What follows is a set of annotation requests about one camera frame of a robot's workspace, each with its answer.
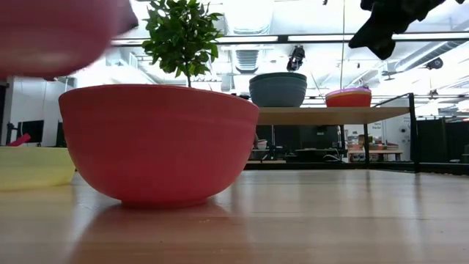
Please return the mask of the large pink bowl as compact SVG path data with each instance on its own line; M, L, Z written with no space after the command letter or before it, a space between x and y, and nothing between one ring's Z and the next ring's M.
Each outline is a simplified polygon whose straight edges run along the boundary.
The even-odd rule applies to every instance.
M117 0L0 0L0 76L66 76L117 35Z

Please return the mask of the small green potted tree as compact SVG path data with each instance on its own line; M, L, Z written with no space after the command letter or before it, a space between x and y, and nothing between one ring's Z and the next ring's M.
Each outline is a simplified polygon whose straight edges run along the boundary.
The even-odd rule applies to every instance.
M209 6L197 0L153 0L147 8L144 53L164 73L185 75L188 86L194 76L209 73L207 63L218 58L217 42L224 34L215 22L223 15Z

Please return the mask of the large grey-blue bowl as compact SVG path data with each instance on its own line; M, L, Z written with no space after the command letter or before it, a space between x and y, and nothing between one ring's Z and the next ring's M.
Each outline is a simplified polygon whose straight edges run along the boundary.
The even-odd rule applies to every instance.
M306 96L306 82L255 82L250 84L251 100L258 107L300 107Z

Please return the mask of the background table with clutter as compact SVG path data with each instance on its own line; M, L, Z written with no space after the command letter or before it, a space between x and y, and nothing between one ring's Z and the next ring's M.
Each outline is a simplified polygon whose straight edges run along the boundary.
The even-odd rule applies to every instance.
M380 137L374 138L368 136L369 157L366 157L365 146L366 137L363 134L350 136L347 140L347 157L349 162L381 162L381 161L400 161L403 150L394 143L383 143Z

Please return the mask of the red background object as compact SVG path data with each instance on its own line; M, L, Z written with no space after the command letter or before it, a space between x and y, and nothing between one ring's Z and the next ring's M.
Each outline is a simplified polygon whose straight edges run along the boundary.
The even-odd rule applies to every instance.
M10 142L9 144L7 144L7 146L8 147L18 147L18 146L21 146L22 144L27 143L30 139L31 139L31 136L28 133L26 133L26 134L20 136L19 138L17 138L15 141Z

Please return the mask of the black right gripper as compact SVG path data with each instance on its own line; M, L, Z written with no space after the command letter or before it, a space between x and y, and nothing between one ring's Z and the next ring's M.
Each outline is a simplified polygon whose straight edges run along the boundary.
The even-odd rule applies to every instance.
M446 0L361 0L369 19L349 41L350 48L368 48L377 58L389 58L396 46L394 33L403 33L413 21L422 21Z

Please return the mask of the black ceiling light rail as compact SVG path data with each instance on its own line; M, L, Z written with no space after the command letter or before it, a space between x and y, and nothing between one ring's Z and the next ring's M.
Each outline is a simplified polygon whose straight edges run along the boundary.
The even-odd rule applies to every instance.
M348 43L353 34L296 34L296 35L239 35L213 40L216 45L257 45L257 44L307 44L307 43ZM397 42L430 42L469 40L469 32L416 32L395 34Z

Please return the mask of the small orange bowl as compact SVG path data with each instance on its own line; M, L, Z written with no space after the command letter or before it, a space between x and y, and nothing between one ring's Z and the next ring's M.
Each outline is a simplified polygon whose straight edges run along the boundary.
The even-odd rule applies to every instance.
M369 92L340 92L327 95L327 107L370 107L372 94Z

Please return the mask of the large red bowl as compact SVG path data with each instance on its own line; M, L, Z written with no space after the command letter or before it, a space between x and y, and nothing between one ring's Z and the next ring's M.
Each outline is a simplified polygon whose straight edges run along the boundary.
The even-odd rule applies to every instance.
M73 163L95 190L133 207L205 201L243 171L259 108L171 85L110 84L59 97Z

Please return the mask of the small yellow bowl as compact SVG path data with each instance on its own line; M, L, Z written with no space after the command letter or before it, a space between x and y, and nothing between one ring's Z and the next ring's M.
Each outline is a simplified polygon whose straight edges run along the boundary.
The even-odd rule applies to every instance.
M74 173L67 148L0 147L0 191L66 185Z

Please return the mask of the white ceiling air vent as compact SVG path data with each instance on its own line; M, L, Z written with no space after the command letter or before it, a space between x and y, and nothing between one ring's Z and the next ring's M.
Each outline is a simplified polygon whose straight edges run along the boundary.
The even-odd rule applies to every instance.
M236 70L242 74L253 74L258 70L259 50L236 50Z

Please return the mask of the black partition screen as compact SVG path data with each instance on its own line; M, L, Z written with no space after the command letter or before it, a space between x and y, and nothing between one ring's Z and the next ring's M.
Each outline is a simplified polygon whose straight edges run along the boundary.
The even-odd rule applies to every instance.
M469 164L469 122L419 120L417 126L422 162Z

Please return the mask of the wooden shelf with black frame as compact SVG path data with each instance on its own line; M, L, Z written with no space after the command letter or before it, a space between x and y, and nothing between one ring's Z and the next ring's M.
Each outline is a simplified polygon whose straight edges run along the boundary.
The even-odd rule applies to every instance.
M262 108L260 125L362 125L368 133L368 125L404 114L410 115L410 156L408 162L371 162L369 140L365 139L366 159L361 163L333 162L293 163L283 161L249 161L246 170L301 170L301 169L390 169L419 173L421 155L415 113L415 95L406 93L385 100L373 107L327 107L327 108Z

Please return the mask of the black computer monitor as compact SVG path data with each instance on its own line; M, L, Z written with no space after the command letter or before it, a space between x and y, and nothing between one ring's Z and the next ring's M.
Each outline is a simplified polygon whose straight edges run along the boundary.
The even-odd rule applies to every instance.
M28 134L30 135L29 143L41 143L43 140L44 121L34 120L19 122L17 126L17 138Z
M56 147L67 147L67 142L64 137L63 122L58 122L56 133Z

